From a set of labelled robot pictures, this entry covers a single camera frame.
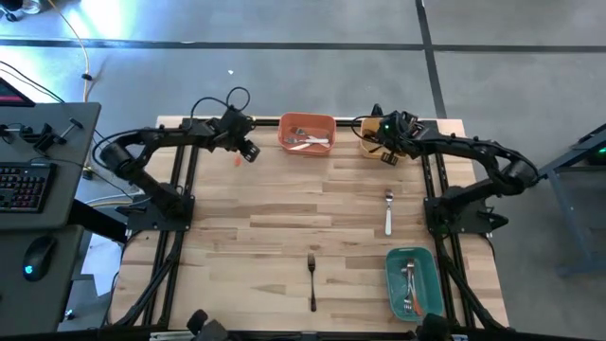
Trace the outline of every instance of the orange tray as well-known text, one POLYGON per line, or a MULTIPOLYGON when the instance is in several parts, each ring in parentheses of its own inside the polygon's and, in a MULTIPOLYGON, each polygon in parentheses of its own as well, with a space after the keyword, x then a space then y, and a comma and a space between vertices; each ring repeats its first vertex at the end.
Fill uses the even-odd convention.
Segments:
POLYGON ((284 148, 287 153, 302 154, 302 155, 328 155, 334 142, 336 141, 337 122, 334 117, 321 114, 311 113, 286 113, 280 118, 277 128, 277 142, 284 148), (307 136, 315 138, 327 138, 329 147, 324 147, 319 144, 312 144, 310 147, 293 151, 292 147, 303 144, 290 144, 284 141, 285 138, 292 137, 296 139, 305 139, 305 135, 297 135, 297 129, 302 129, 307 136))

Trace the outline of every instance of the gray desk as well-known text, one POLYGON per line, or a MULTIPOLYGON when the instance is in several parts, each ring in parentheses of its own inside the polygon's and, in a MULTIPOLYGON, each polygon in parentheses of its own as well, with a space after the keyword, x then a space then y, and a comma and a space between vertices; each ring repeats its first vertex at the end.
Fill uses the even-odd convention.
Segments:
POLYGON ((0 233, 0 335, 55 332, 69 295, 69 283, 83 228, 0 233), (23 256, 36 238, 50 233, 58 242, 44 278, 23 277, 23 256))
MULTIPOLYGON (((63 146, 52 146, 47 154, 51 158, 68 160, 83 164, 93 138, 101 105, 98 103, 52 103, 37 104, 34 108, 0 108, 0 123, 22 123, 40 132, 44 123, 60 134, 69 125, 73 117, 84 126, 75 129, 66 137, 63 146)), ((38 157, 32 145, 16 136, 12 144, 0 140, 0 160, 5 162, 29 162, 38 157)), ((80 181, 81 167, 66 163, 58 164, 52 189, 46 199, 45 209, 40 214, 7 213, 10 216, 0 218, 0 230, 32 229, 32 228, 61 228, 67 223, 67 218, 73 204, 76 189, 80 181)))

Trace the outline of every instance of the computer mouse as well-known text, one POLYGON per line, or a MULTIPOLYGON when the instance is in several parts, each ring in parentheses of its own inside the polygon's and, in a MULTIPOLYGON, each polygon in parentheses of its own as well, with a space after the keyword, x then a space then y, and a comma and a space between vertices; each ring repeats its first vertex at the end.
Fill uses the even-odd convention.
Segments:
POLYGON ((53 236, 36 238, 23 257, 23 276, 29 281, 42 279, 48 272, 57 239, 53 236))

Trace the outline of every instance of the wooden tabletop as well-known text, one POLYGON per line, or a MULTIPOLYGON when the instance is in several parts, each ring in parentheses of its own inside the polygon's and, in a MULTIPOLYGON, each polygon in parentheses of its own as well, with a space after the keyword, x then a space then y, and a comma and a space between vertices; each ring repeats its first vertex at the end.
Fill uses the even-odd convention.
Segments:
MULTIPOLYGON (((181 120, 159 117, 158 124, 176 127, 181 120)), ((443 134, 465 134, 461 120, 437 123, 443 134)), ((339 129, 330 157, 285 153, 276 127, 257 127, 248 136, 261 148, 255 163, 236 167, 233 153, 200 153, 194 219, 184 242, 169 327, 184 329, 192 313, 204 309, 228 330, 415 329, 389 308, 384 259, 402 246, 435 252, 424 225, 419 159, 401 160, 394 168, 363 158, 349 128, 339 129), (386 188, 395 193, 390 237, 384 235, 386 188), (309 252, 316 257, 316 313, 310 312, 309 252)), ((174 152, 158 150, 147 171, 168 182, 174 152)), ((471 161, 446 155, 445 162, 451 185, 475 181, 471 161)), ((157 232, 143 232, 127 248, 111 320, 127 312, 150 280, 157 239, 157 232)), ((460 240, 470 286, 495 319, 507 325, 489 245, 473 235, 460 240)), ((452 286, 462 320, 460 295, 452 286)), ((155 318, 161 303, 156 302, 155 318)))

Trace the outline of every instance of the teal plastic bin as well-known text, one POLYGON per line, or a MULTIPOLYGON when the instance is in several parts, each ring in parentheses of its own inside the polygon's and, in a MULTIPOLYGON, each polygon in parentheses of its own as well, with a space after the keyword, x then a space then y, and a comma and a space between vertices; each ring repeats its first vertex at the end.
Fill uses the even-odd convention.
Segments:
POLYGON ((420 322, 428 314, 442 315, 444 303, 437 279, 434 256, 424 247, 402 247, 389 251, 385 259, 387 292, 392 312, 402 321, 420 322), (408 259, 415 260, 415 285, 417 300, 423 310, 423 316, 404 311, 404 299, 407 294, 407 277, 401 269, 406 267, 408 259))

